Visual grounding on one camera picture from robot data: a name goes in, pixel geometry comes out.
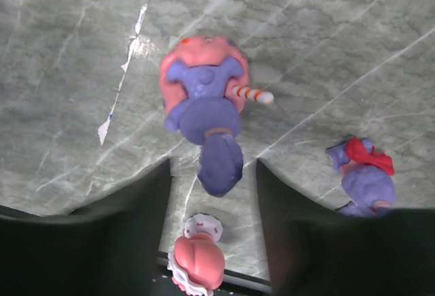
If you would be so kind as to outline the purple bunny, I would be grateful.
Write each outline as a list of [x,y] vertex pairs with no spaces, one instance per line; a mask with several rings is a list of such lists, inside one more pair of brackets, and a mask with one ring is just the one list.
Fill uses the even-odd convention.
[[201,147],[198,179],[223,197],[243,176],[240,113],[247,101],[272,103],[273,94],[249,85],[248,61],[225,37],[181,40],[160,64],[159,87],[167,131]]

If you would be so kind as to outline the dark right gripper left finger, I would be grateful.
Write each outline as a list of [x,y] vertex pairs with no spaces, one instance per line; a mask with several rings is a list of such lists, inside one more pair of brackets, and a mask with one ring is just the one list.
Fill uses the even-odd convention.
[[1,208],[2,295],[149,295],[171,163],[69,214]]

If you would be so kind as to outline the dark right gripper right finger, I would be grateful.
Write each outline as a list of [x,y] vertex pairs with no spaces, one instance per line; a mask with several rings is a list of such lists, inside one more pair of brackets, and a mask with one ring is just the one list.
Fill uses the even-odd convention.
[[434,211],[347,217],[256,161],[256,190],[274,295],[433,295]]

